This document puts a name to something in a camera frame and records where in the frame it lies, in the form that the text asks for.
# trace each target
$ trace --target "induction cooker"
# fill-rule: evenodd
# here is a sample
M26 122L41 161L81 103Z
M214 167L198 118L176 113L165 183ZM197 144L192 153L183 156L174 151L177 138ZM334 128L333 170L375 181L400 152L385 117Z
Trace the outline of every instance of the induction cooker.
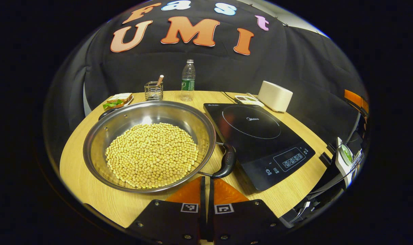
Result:
M239 164L258 191L281 182L315 155L300 136L259 105L203 107L220 139L235 148Z

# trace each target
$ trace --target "water bottle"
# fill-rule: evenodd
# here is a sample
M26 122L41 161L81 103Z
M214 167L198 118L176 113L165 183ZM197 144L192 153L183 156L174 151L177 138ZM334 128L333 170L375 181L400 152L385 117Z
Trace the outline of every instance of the water bottle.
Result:
M196 78L196 70L194 69L194 61L187 60L187 64L182 71L182 86L180 95L182 101L192 101L194 94L194 80Z

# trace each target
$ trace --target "metal utensil holder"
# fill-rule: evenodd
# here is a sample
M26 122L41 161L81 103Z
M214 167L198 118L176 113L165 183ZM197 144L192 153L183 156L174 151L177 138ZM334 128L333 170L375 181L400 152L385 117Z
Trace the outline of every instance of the metal utensil holder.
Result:
M144 85L144 96L146 101L150 100L162 100L163 96L163 83L158 86L158 81L148 82Z

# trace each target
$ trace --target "wooden table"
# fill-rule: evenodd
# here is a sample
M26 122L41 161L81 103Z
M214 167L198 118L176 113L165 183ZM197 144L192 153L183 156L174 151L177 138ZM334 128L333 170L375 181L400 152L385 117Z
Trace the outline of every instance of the wooden table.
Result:
M228 94L231 96L237 95L237 93ZM195 91L194 100L191 102L181 101L179 95L180 91L165 91L163 100L188 104L202 112L205 112L203 103L232 103L221 92ZM144 93L135 93L131 104L143 101L145 101ZM234 171L223 178L223 180L231 184L250 200L262 199L273 213L280 217L297 205L320 180L326 170L325 165L319 159L320 155L326 152L332 158L332 154L326 149L326 144L300 121L288 113L275 113L268 107L264 108L306 141L315 150L315 155L285 180L260 193L255 192L254 187L242 172ZM88 203L110 220L126 228L151 200L165 200L179 188L174 187L158 193L138 194L118 191L97 180L85 165L82 157L82 145L88 131L103 112L102 105L99 105L74 130L61 155L60 173L65 185L80 202ZM213 155L202 171L214 173L220 169L222 154L222 149L216 146ZM194 177L180 186L189 183L199 176L199 174L194 175ZM206 188L206 197L208 197L209 178L206 178Z

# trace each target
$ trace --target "white box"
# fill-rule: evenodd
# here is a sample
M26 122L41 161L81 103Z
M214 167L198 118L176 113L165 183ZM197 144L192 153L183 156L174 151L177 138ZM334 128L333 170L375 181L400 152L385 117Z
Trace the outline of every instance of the white box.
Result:
M271 82L263 81L258 99L275 112L286 112L292 92Z

